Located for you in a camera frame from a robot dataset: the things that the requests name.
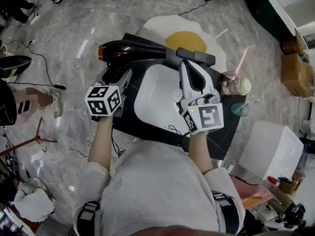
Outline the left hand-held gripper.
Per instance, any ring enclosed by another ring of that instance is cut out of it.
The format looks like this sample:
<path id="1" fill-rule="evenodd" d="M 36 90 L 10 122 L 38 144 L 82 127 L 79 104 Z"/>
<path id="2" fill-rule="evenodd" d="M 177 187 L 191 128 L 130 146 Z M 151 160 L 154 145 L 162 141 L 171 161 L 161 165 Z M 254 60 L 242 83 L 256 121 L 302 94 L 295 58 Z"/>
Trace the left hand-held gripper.
<path id="1" fill-rule="evenodd" d="M 129 68 L 119 81 L 119 85 L 102 85 L 96 82 L 85 95 L 87 108 L 94 117 L 121 117 L 126 99 L 126 89 L 132 76 Z"/>

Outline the person's left forearm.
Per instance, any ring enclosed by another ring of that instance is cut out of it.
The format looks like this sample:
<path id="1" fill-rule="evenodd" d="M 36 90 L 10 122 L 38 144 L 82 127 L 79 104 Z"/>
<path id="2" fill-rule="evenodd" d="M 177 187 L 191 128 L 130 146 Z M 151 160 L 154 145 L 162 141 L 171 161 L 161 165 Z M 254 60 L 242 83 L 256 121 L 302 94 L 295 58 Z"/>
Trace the person's left forearm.
<path id="1" fill-rule="evenodd" d="M 112 121 L 112 117 L 102 117 L 99 120 L 88 157 L 88 162 L 98 163 L 107 172 L 110 171 L 112 155 Z"/>

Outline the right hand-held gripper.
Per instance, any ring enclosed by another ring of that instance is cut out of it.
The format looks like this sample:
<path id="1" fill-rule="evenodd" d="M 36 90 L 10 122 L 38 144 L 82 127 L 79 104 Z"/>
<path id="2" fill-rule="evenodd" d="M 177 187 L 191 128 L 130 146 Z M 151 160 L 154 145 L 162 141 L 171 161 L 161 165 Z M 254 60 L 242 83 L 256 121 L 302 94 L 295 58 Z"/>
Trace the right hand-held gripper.
<path id="1" fill-rule="evenodd" d="M 221 96 L 215 92 L 211 76 L 198 64 L 183 59 L 180 63 L 183 97 L 177 102 L 192 135 L 224 127 Z"/>

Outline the brown wooden coat stand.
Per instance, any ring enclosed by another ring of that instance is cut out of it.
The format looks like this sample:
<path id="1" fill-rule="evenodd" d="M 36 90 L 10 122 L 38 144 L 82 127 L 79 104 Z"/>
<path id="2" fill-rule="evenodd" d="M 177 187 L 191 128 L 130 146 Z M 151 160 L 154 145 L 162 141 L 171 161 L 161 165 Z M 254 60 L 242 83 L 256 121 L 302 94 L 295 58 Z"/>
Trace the brown wooden coat stand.
<path id="1" fill-rule="evenodd" d="M 46 142 L 46 143 L 57 143 L 58 142 L 57 140 L 44 139 L 44 138 L 41 138 L 41 136 L 39 135 L 39 131 L 40 131 L 42 120 L 43 120 L 43 118 L 40 118 L 39 124 L 37 126 L 37 130 L 36 130 L 36 134 L 35 134 L 35 136 L 32 139 L 29 139 L 29 140 L 27 140 L 25 142 L 22 142 L 22 143 L 20 143 L 18 145 L 15 145 L 15 146 L 13 146 L 11 148 L 8 148 L 8 149 L 0 152 L 0 157 L 3 157 L 3 156 L 5 156 L 8 153 L 11 153 L 12 151 L 17 150 L 17 149 L 19 149 L 21 147 L 24 147 L 26 145 L 29 145 L 29 144 L 31 144 L 33 142 L 37 142 L 38 144 L 43 143 L 43 142 Z"/>

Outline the white square box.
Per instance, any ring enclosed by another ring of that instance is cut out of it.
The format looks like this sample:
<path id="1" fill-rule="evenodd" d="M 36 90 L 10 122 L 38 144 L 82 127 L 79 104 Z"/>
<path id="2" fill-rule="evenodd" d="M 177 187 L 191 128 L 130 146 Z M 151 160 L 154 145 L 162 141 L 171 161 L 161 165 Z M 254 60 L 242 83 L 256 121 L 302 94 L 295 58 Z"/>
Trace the white square box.
<path id="1" fill-rule="evenodd" d="M 256 121 L 239 165 L 262 180 L 290 179 L 304 145 L 293 131 L 280 124 Z"/>

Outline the black and green device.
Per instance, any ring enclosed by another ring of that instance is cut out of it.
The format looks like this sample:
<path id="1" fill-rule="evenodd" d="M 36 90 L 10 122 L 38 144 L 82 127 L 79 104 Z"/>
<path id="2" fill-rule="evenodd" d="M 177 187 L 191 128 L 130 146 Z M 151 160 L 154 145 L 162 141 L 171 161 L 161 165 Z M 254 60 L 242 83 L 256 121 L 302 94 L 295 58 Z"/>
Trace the black and green device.
<path id="1" fill-rule="evenodd" d="M 0 78 L 7 79 L 22 74 L 31 64 L 27 56 L 7 56 L 0 58 Z"/>

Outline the pale toothbrush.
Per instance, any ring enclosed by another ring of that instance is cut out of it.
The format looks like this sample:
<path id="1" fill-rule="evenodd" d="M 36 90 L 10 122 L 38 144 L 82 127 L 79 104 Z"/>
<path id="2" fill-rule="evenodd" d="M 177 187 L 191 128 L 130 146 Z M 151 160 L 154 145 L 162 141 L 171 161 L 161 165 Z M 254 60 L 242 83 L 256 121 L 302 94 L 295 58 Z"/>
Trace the pale toothbrush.
<path id="1" fill-rule="evenodd" d="M 250 105 L 250 104 L 252 104 L 252 103 L 258 103 L 260 101 L 260 99 L 259 98 L 256 98 L 254 95 L 252 95 L 245 103 L 244 103 L 244 107 L 246 106 L 246 105 Z"/>

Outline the person's right forearm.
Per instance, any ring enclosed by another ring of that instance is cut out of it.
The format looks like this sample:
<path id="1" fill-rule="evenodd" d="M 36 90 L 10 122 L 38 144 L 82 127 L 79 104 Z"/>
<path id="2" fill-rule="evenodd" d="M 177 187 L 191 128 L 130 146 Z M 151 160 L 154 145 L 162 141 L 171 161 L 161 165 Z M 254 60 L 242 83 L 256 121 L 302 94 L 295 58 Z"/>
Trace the person's right forearm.
<path id="1" fill-rule="evenodd" d="M 209 155 L 207 147 L 207 136 L 205 133 L 190 136 L 189 157 L 202 174 L 205 174 L 213 169 L 212 159 Z"/>

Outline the large cardboard box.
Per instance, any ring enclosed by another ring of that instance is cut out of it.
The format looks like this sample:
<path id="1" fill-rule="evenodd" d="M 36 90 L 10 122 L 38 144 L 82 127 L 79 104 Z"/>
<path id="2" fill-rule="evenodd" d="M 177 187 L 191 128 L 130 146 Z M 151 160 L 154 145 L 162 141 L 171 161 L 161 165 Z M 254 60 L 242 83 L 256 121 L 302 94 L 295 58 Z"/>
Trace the large cardboard box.
<path id="1" fill-rule="evenodd" d="M 281 82 L 294 96 L 310 98 L 314 96 L 314 71 L 298 54 L 282 57 Z"/>

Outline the black faucet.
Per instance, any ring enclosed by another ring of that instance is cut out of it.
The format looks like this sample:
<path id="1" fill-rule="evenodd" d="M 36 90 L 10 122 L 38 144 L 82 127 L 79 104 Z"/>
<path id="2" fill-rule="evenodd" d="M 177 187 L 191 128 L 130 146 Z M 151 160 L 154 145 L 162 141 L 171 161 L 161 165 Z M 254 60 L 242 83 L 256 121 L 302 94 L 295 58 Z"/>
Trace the black faucet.
<path id="1" fill-rule="evenodd" d="M 204 63 L 208 66 L 213 66 L 216 64 L 215 56 L 200 51 L 191 52 L 187 49 L 179 47 L 176 51 L 176 55 L 184 59 L 191 60 L 195 63 Z"/>

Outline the small cardboard box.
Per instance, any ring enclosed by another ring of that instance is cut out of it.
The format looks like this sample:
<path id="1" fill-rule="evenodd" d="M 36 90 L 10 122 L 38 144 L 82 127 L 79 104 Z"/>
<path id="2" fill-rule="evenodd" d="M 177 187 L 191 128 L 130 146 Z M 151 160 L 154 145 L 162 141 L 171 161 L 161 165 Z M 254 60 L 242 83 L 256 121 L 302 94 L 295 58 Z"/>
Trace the small cardboard box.
<path id="1" fill-rule="evenodd" d="M 292 175 L 291 181 L 281 180 L 278 188 L 285 194 L 293 196 L 302 183 L 304 177 L 304 174 L 295 171 Z"/>

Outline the clear tumbler with cream lid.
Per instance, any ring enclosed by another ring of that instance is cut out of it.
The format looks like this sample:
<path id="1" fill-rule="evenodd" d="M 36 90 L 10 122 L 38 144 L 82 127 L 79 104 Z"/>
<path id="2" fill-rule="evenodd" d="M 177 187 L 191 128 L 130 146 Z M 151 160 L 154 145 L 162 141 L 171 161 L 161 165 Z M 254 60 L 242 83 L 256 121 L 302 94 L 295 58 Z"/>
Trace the clear tumbler with cream lid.
<path id="1" fill-rule="evenodd" d="M 221 91 L 224 95 L 241 95 L 246 96 L 252 89 L 252 84 L 249 79 L 240 77 L 239 72 L 245 60 L 248 48 L 245 49 L 244 54 L 235 70 L 223 72 L 222 75 L 228 78 L 221 84 Z"/>

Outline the black countertop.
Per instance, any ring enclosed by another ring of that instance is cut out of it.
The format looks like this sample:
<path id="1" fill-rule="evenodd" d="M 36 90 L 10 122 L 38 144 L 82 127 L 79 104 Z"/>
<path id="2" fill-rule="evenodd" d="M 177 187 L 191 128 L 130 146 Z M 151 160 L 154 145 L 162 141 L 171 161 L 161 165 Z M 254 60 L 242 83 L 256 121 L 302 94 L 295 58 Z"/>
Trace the black countertop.
<path id="1" fill-rule="evenodd" d="M 164 47 L 147 39 L 125 34 L 122 40 Z M 179 113 L 180 75 L 161 60 L 131 63 L 132 76 L 126 89 L 121 117 L 114 117 L 114 129 L 145 140 L 189 148 L 187 124 Z"/>

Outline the person's grey sweatshirt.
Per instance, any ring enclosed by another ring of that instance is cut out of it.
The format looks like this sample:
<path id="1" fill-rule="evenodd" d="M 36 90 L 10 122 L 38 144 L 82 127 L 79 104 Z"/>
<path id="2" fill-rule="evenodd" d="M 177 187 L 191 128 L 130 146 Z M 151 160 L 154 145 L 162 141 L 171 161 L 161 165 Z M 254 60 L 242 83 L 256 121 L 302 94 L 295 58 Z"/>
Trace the person's grey sweatshirt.
<path id="1" fill-rule="evenodd" d="M 185 152 L 163 143 L 137 142 L 113 175 L 89 162 L 78 178 L 79 236 L 131 236 L 169 226 L 236 234 L 244 218 L 226 169 L 202 174 Z"/>

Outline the green translucent cup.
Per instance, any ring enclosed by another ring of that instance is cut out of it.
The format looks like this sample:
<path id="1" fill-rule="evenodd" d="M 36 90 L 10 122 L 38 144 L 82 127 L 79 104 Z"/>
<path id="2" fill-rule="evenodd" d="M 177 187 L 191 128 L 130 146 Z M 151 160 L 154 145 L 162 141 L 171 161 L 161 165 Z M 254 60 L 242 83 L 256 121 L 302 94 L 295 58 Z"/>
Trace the green translucent cup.
<path id="1" fill-rule="evenodd" d="M 230 110 L 237 116 L 246 117 L 250 112 L 250 107 L 248 103 L 235 103 L 231 106 Z"/>

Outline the open cardboard box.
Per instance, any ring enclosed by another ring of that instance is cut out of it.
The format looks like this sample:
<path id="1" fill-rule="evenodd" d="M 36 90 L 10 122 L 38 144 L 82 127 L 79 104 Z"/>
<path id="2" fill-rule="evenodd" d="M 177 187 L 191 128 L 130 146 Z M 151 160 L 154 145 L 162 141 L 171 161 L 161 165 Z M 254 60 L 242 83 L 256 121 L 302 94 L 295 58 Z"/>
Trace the open cardboard box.
<path id="1" fill-rule="evenodd" d="M 285 55 L 298 54 L 302 61 L 310 63 L 308 46 L 297 29 L 295 35 L 281 41 L 281 50 Z"/>

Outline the green bathtub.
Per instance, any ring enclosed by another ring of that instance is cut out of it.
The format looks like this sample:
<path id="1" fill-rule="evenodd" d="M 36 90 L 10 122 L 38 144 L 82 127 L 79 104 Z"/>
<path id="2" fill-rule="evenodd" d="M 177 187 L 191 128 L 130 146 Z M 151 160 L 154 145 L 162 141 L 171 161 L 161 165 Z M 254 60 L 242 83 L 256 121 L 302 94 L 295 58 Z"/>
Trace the green bathtub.
<path id="1" fill-rule="evenodd" d="M 293 34 L 269 0 L 245 0 L 245 3 L 254 19 L 274 38 L 278 40 L 293 38 Z"/>

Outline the egg-shaped rug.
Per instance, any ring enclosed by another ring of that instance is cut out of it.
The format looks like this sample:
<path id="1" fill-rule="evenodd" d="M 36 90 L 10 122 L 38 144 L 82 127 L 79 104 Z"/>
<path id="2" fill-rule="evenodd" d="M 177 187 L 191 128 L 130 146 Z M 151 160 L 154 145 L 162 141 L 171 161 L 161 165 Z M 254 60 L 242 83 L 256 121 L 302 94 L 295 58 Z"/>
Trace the egg-shaped rug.
<path id="1" fill-rule="evenodd" d="M 195 21 L 178 15 L 157 16 L 149 19 L 137 35 L 174 51 L 182 47 L 211 54 L 216 57 L 213 69 L 220 73 L 227 71 L 225 52 L 215 38 L 204 32 Z"/>

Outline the pink towel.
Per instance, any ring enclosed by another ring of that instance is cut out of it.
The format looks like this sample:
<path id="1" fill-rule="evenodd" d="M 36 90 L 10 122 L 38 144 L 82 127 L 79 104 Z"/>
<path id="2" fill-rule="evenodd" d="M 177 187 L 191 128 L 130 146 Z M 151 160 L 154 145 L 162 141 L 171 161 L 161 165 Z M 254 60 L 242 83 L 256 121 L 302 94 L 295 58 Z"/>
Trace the pink towel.
<path id="1" fill-rule="evenodd" d="M 265 186 L 260 184 L 248 184 L 236 177 L 230 176 L 244 209 L 249 209 L 262 203 L 268 202 L 274 195 Z"/>

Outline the white crumpled cloth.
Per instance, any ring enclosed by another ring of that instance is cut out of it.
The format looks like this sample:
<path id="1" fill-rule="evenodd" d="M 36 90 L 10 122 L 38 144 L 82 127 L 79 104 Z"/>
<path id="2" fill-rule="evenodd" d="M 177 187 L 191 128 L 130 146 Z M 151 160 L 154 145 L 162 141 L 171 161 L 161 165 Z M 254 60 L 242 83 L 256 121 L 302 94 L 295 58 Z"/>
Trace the white crumpled cloth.
<path id="1" fill-rule="evenodd" d="M 19 183 L 14 206 L 22 218 L 31 222 L 42 222 L 54 212 L 54 202 L 42 188 Z"/>

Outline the white power strip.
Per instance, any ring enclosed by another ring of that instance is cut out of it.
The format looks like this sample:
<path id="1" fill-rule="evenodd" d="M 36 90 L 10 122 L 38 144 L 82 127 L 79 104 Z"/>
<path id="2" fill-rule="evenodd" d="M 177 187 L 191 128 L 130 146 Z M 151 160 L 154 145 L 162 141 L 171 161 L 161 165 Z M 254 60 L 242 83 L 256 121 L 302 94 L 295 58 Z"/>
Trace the white power strip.
<path id="1" fill-rule="evenodd" d="M 40 14 L 34 14 L 33 17 L 25 23 L 25 25 L 33 25 L 39 19 L 39 17 Z"/>

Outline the black hair dryer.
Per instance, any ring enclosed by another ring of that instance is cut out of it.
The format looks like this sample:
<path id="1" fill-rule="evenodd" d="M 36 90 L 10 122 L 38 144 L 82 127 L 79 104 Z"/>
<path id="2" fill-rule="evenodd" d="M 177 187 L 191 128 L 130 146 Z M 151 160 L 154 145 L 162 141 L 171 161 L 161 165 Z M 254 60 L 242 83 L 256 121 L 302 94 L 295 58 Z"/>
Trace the black hair dryer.
<path id="1" fill-rule="evenodd" d="M 145 45 L 129 40 L 115 40 L 98 47 L 98 59 L 107 64 L 102 81 L 108 85 L 117 83 L 128 70 L 131 63 L 146 60 L 161 60 L 162 64 L 178 70 L 181 58 L 176 52 L 166 48 Z"/>

